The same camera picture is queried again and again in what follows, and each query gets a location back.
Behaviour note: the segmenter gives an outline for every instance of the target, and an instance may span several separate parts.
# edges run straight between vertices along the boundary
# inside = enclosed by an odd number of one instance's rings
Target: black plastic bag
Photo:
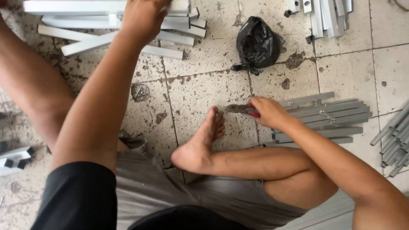
[[[276,63],[283,43],[283,38],[274,33],[261,18],[251,16],[237,36],[236,46],[241,65],[235,65],[231,69],[250,70],[258,76],[262,72],[260,68]]]

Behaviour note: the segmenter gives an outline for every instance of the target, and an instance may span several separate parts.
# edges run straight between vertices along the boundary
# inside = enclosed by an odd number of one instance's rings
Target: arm
[[[72,105],[58,136],[52,170],[77,161],[116,172],[117,135],[142,48],[160,31],[170,0],[129,0],[122,27]]]
[[[409,203],[386,178],[364,161],[291,117],[272,99],[250,100],[261,125],[289,135],[325,174],[355,202],[354,229],[405,229]]]

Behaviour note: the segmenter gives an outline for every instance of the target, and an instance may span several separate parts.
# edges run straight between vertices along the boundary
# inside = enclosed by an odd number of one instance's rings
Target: person
[[[213,106],[171,155],[177,168],[205,175],[188,185],[145,154],[146,140],[118,140],[138,56],[159,33],[169,2],[128,1],[118,35],[77,98],[58,70],[0,21],[0,85],[52,151],[32,229],[274,229],[338,187],[355,201],[354,229],[407,228],[409,204],[398,189],[272,99],[250,99],[261,115],[256,122],[282,130],[301,149],[214,152],[225,126]]]

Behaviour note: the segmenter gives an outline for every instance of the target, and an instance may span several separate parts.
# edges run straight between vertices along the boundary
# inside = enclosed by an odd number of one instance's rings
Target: pliers
[[[242,113],[248,114],[253,117],[260,118],[260,113],[256,110],[256,108],[252,104],[248,105],[229,105],[226,107],[226,111],[230,113]]]

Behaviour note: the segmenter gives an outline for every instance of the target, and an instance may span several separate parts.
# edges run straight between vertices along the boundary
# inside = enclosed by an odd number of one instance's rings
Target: tile floor
[[[78,93],[101,61],[106,49],[94,50],[65,58],[59,47],[67,41],[43,37],[36,33],[39,17],[25,14],[22,0],[9,0],[7,9],[0,9],[9,27],[53,65]],[[380,167],[381,146],[370,147],[370,140],[409,98],[405,90],[409,67],[409,17],[388,0],[355,1],[350,14],[350,30],[336,39],[322,38],[308,45],[310,19],[299,13],[283,16],[287,1],[270,0],[195,0],[201,17],[208,20],[206,39],[197,39],[193,48],[170,43],[152,45],[184,50],[187,60],[178,61],[142,55],[133,78],[134,87],[150,89],[147,101],[136,102],[130,95],[123,129],[132,136],[145,137],[150,151],[169,167],[169,155],[194,134],[212,105],[223,107],[245,103],[252,95],[289,99],[320,92],[336,92],[336,99],[359,98],[371,106],[374,117],[363,124],[365,133],[355,135],[353,144],[344,145],[378,172],[388,176],[391,168]],[[264,69],[256,77],[246,72],[231,72],[239,62],[236,35],[249,16],[260,16],[285,39],[278,63]],[[104,34],[106,30],[83,30]],[[288,65],[291,55],[300,56],[298,66]],[[290,88],[281,83],[289,79]],[[0,111],[9,111],[10,126],[3,128],[0,138],[13,147],[31,145],[36,150],[33,160],[18,174],[0,178],[0,228],[28,229],[40,204],[50,154],[35,132],[28,117],[0,88]],[[248,117],[226,114],[226,136],[215,148],[250,148],[269,140],[269,131]],[[168,173],[189,181],[194,175],[177,169]],[[388,178],[402,191],[409,190],[409,169],[395,178]]]

